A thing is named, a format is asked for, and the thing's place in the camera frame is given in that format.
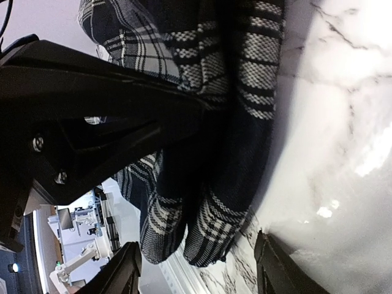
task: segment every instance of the wall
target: wall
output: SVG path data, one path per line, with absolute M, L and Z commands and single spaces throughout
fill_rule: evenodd
M 46 277 L 46 291 L 54 293 L 56 287 L 51 282 L 49 274 L 55 269 L 57 254 L 54 246 L 55 236 L 48 224 L 48 217 L 51 216 L 50 206 L 43 205 L 40 210 L 35 212 L 35 215 L 34 221 L 36 222 L 36 227 L 38 229 L 36 238 L 39 245 L 40 256 L 42 258 L 42 274 Z
M 80 0 L 16 0 L 4 34 L 3 48 L 20 37 L 36 34 L 40 39 L 58 43 L 96 56 L 96 46 L 78 24 Z M 8 2 L 0 4 L 0 22 Z
M 8 294 L 42 293 L 38 275 L 37 259 L 35 258 L 34 232 L 32 215 L 25 216 L 20 233 L 17 236 L 24 249 L 17 253 L 0 251 L 0 278 L 4 280 Z M 16 263 L 17 274 L 10 273 L 7 266 Z

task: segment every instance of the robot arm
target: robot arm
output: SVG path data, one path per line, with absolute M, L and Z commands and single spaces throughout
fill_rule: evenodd
M 90 211 L 87 214 L 76 214 L 75 213 L 75 221 L 79 224 L 87 224 L 92 225 L 98 222 L 95 211 Z
M 72 271 L 83 265 L 90 259 L 98 260 L 100 258 L 112 258 L 113 252 L 110 249 L 110 243 L 107 234 L 95 238 L 93 242 L 88 244 L 81 251 L 80 255 L 76 256 L 69 262 L 56 266 L 55 270 L 49 275 L 60 294 L 69 294 L 67 290 L 69 275 Z

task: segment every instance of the cable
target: cable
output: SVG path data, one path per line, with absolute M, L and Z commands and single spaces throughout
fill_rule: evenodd
M 2 35 L 4 35 L 4 32 L 6 31 L 6 27 L 8 25 L 8 21 L 10 20 L 12 4 L 13 4 L 13 0 L 8 0 L 8 8 L 7 8 L 7 13 L 6 13 L 6 18 L 4 19 L 4 22 L 3 22 L 2 27 L 0 29 L 0 38 L 2 37 Z

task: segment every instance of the black and white plaid fabric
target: black and white plaid fabric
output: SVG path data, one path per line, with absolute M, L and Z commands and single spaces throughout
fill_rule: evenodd
M 190 264 L 224 259 L 268 157 L 284 0 L 219 1 L 81 2 L 80 24 L 111 62 L 198 95 L 209 110 L 205 132 L 219 138 L 204 160 L 194 155 L 203 149 L 198 142 L 157 151 L 115 175 L 141 211 L 141 251 L 151 263 L 177 250 L 186 227 Z

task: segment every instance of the computer monitor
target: computer monitor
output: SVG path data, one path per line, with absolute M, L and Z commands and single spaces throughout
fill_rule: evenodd
M 69 212 L 68 208 L 57 210 L 57 215 L 59 216 L 61 230 L 68 230 L 69 228 L 74 227 L 71 213 Z

